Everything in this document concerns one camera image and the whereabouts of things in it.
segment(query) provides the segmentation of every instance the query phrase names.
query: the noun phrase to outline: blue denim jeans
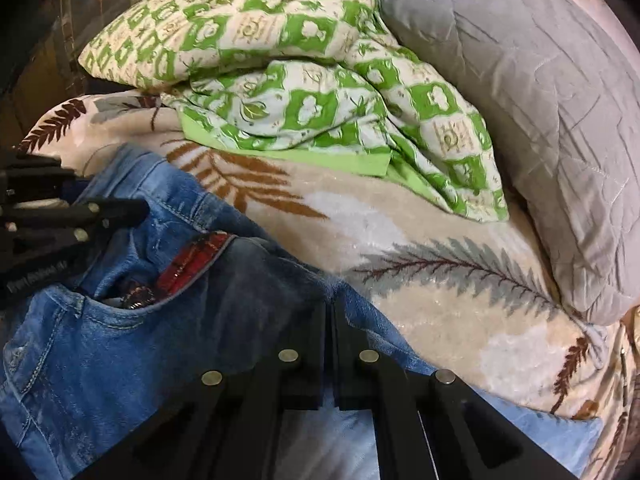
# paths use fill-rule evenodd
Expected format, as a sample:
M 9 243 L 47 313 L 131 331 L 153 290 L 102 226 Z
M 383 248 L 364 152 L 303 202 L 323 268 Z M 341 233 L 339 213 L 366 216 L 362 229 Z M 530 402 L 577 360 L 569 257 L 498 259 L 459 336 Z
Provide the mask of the blue denim jeans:
M 434 370 L 350 286 L 297 261 L 160 156 L 122 147 L 84 196 L 144 198 L 150 214 L 92 254 L 82 276 L 38 292 L 5 324 L 14 328 L 2 352 L 0 416 L 39 479 L 71 478 L 202 371 L 251 368 L 321 303 L 339 302 L 372 346 L 405 368 Z M 137 310 L 110 306 L 125 280 L 152 283 L 193 237 L 215 230 L 235 237 L 177 294 Z M 580 474 L 599 420 L 563 420 L 483 395 Z M 335 437 L 331 425 L 326 431 Z

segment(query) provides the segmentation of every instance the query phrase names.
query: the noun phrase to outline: silver rivet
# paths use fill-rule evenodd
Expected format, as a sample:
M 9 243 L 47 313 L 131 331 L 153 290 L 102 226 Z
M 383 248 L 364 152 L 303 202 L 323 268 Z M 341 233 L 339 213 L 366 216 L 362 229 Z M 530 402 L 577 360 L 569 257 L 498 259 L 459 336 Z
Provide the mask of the silver rivet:
M 375 363 L 380 359 L 380 354 L 375 350 L 363 350 L 360 352 L 359 357 L 363 363 Z
M 84 229 L 76 229 L 74 231 L 74 236 L 79 242 L 86 242 L 89 239 L 89 235 Z
M 280 350 L 278 352 L 278 359 L 280 359 L 283 363 L 292 363 L 298 360 L 298 352 L 296 352 L 292 348 L 285 348 L 284 350 Z
M 447 370 L 446 368 L 442 368 L 436 372 L 436 379 L 439 380 L 442 384 L 451 384 L 456 380 L 456 375 L 451 370 Z
M 205 386 L 218 386 L 222 382 L 222 374 L 217 370 L 209 370 L 202 374 L 200 380 Z

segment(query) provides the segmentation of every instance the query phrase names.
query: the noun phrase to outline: green checkered fabric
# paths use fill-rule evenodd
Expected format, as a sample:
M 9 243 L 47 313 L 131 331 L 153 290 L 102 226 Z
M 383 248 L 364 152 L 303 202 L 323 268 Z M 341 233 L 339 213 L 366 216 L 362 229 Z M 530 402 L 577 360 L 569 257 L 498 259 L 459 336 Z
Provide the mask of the green checkered fabric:
M 479 221 L 508 217 L 478 111 L 400 46 L 378 0 L 143 0 L 80 56 L 163 92 L 230 150 L 387 153 L 386 178 Z

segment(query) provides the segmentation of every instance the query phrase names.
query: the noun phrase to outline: gray leaf pattern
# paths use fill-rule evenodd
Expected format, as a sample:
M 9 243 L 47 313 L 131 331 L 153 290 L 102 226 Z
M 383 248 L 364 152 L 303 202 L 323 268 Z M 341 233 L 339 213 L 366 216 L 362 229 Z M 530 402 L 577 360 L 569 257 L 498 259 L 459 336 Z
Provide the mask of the gray leaf pattern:
M 509 314 L 524 308 L 536 315 L 546 313 L 552 319 L 562 307 L 543 288 L 533 270 L 525 273 L 503 249 L 473 240 L 449 238 L 448 243 L 430 240 L 428 245 L 394 245 L 382 254 L 364 254 L 366 263 L 348 270 L 344 278 L 369 299 L 385 297 L 404 284 L 417 281 L 455 288 L 458 294 L 473 290 L 476 298 L 490 293 L 490 304 L 502 304 Z

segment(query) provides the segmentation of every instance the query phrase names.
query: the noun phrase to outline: pillow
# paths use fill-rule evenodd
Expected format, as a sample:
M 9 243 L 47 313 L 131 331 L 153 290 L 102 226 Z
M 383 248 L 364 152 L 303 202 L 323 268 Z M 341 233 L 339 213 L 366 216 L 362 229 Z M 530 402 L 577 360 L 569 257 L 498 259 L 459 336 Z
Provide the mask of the pillow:
M 640 296 L 640 81 L 569 0 L 381 0 L 389 29 L 484 116 L 563 301 L 618 320 Z

